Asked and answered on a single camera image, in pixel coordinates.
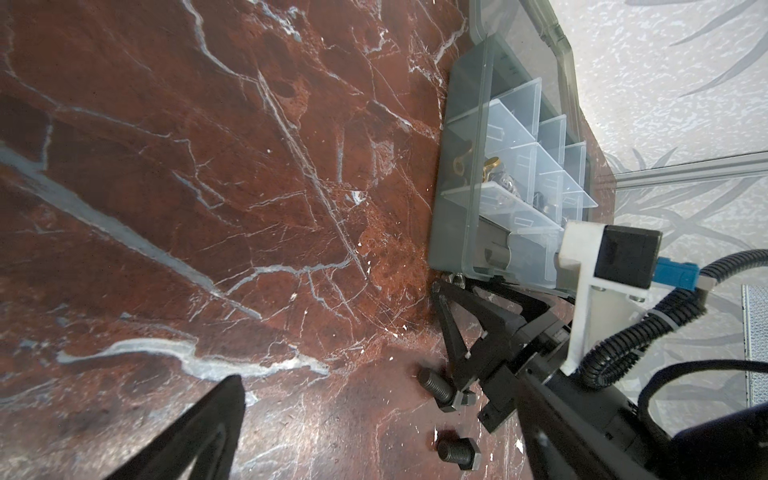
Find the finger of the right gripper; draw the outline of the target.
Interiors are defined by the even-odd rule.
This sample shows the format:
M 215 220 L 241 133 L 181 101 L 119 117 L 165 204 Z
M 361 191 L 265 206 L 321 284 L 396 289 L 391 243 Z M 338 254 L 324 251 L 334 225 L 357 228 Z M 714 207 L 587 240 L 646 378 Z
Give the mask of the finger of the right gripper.
M 466 390 L 506 366 L 518 373 L 546 344 L 555 325 L 555 301 L 540 292 L 499 280 L 446 280 L 431 287 L 453 385 Z

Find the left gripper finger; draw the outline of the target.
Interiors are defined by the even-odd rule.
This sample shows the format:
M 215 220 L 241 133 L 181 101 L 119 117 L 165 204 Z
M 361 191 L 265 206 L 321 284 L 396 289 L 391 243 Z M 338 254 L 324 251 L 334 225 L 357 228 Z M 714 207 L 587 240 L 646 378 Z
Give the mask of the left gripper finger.
M 230 375 L 109 477 L 227 479 L 244 413 L 242 377 Z

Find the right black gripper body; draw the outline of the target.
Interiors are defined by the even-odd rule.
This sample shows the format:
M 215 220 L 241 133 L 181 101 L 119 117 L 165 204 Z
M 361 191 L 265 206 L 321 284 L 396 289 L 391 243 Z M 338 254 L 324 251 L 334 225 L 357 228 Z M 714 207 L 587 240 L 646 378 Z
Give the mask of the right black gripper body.
M 540 479 L 668 479 L 663 455 L 636 406 L 614 387 L 591 390 L 565 375 L 569 330 L 483 333 L 477 376 L 488 399 L 478 418 L 490 433 L 519 419 L 531 468 Z

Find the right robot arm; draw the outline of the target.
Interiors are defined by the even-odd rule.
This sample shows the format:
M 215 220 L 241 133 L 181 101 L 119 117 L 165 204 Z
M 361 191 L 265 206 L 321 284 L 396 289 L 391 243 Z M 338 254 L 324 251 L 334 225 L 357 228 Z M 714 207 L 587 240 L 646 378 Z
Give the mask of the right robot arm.
M 701 318 L 708 292 L 676 288 L 637 322 L 601 339 L 566 373 L 578 326 L 554 314 L 544 296 L 505 283 L 443 280 L 432 297 L 448 354 L 447 377 L 423 369 L 422 386 L 452 411 L 486 396 L 478 418 L 488 432 L 519 420 L 538 479 L 763 479 L 767 475 L 767 406 L 722 395 L 728 414 L 694 415 L 712 390 L 683 379 L 729 372 L 765 376 L 764 362 L 707 359 L 654 373 L 636 400 L 618 382 L 652 344 Z

